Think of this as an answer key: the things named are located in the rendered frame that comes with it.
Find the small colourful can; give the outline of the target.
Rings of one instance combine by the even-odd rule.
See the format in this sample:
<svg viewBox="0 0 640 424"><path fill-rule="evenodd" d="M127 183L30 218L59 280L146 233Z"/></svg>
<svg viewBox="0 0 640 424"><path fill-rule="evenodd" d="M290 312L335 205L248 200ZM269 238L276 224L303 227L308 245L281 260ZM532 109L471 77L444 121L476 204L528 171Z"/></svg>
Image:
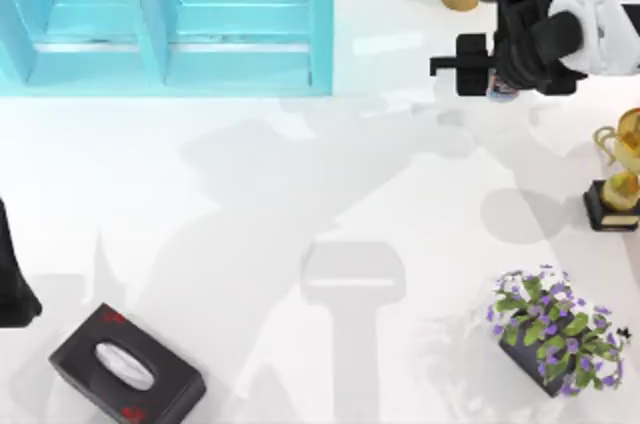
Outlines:
<svg viewBox="0 0 640 424"><path fill-rule="evenodd" d="M495 70L489 72L486 96L494 101L512 101L519 95L519 91L510 87Z"/></svg>

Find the gold trophy with black base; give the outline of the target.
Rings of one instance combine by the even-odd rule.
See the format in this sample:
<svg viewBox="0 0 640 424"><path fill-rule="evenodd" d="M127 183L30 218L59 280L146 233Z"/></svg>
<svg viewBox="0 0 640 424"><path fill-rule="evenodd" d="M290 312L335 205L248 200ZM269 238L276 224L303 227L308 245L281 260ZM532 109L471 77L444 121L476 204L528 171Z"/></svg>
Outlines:
<svg viewBox="0 0 640 424"><path fill-rule="evenodd" d="M632 232L640 226L640 108L626 111L616 126L602 126L592 135L622 170L594 180L583 194L590 226L596 232Z"/></svg>

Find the light blue rack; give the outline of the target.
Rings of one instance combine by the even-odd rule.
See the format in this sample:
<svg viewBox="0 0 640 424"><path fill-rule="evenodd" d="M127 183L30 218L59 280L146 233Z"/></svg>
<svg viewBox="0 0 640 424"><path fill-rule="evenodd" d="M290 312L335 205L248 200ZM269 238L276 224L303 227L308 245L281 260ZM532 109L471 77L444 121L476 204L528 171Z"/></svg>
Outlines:
<svg viewBox="0 0 640 424"><path fill-rule="evenodd" d="M334 0L0 0L0 96L325 96Z"/></svg>

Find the purple flower plant black pot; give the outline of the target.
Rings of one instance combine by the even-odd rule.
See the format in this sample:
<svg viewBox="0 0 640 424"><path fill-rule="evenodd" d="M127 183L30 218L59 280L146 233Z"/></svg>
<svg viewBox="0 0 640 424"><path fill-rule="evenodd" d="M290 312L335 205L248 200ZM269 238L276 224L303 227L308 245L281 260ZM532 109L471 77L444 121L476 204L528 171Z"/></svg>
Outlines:
<svg viewBox="0 0 640 424"><path fill-rule="evenodd" d="M493 287L485 319L499 347L550 397L591 387L618 388L631 334L612 311L576 294L569 274L551 265L508 271Z"/></svg>

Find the black tissue box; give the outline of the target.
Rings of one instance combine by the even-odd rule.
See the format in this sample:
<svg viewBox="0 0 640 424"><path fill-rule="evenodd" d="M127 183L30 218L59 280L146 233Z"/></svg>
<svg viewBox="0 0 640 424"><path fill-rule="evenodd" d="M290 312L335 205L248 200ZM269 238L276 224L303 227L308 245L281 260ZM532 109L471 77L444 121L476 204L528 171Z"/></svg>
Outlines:
<svg viewBox="0 0 640 424"><path fill-rule="evenodd" d="M49 362L119 424L181 424L206 392L196 368L105 303Z"/></svg>

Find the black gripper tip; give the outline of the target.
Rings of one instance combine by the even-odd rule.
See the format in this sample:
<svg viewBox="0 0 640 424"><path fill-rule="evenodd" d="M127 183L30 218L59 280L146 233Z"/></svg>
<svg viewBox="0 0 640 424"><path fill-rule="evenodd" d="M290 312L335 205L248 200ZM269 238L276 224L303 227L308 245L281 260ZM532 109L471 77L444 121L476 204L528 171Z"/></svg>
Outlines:
<svg viewBox="0 0 640 424"><path fill-rule="evenodd" d="M0 329L25 328L42 311L40 300L21 272L6 208L0 199Z"/></svg>

